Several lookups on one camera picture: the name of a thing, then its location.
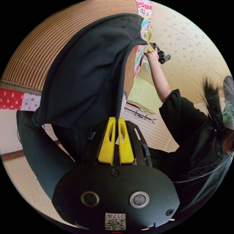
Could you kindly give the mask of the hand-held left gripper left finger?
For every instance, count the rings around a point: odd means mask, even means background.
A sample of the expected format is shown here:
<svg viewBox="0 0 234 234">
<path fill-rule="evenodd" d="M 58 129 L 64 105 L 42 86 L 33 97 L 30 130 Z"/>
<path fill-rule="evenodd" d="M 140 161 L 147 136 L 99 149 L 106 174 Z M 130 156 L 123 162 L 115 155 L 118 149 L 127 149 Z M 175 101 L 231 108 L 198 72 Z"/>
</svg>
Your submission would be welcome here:
<svg viewBox="0 0 234 234">
<path fill-rule="evenodd" d="M 101 145 L 98 161 L 100 163 L 113 163 L 115 148 L 116 119 L 109 118 Z"/>
</svg>

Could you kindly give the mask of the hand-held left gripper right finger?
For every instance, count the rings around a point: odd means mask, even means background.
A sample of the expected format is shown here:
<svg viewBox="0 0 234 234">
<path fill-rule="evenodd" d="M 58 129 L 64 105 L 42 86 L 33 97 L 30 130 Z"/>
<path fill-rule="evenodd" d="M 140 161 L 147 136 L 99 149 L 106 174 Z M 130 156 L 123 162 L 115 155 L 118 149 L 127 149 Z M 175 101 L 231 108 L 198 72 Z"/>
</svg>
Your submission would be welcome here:
<svg viewBox="0 0 234 234">
<path fill-rule="evenodd" d="M 130 137 L 127 130 L 125 119 L 118 120 L 119 135 L 119 159 L 121 164 L 133 164 L 134 154 L 131 147 Z"/>
</svg>

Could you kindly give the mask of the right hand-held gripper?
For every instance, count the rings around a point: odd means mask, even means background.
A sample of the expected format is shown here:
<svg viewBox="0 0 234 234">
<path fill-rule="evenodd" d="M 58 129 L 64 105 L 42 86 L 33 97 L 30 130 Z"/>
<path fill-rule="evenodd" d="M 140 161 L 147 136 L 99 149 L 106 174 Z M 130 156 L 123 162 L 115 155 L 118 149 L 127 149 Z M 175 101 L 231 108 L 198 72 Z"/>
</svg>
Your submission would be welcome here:
<svg viewBox="0 0 234 234">
<path fill-rule="evenodd" d="M 158 47 L 158 45 L 154 42 L 149 42 L 149 45 L 152 47 L 152 49 L 154 48 L 157 48 L 158 49 L 158 55 L 159 55 L 159 60 L 158 62 L 161 63 L 161 64 L 165 64 L 166 62 L 166 56 L 165 56 L 165 53 Z"/>
</svg>

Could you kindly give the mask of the person's right hand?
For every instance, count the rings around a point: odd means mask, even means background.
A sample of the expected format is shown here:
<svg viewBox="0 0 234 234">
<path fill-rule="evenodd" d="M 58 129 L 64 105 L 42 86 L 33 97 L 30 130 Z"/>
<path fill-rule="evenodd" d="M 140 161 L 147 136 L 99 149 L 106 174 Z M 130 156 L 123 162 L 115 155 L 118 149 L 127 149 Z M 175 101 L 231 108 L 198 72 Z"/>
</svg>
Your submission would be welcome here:
<svg viewBox="0 0 234 234">
<path fill-rule="evenodd" d="M 149 62 L 158 62 L 159 60 L 158 49 L 154 48 L 152 49 L 152 52 L 147 51 L 146 57 Z"/>
</svg>

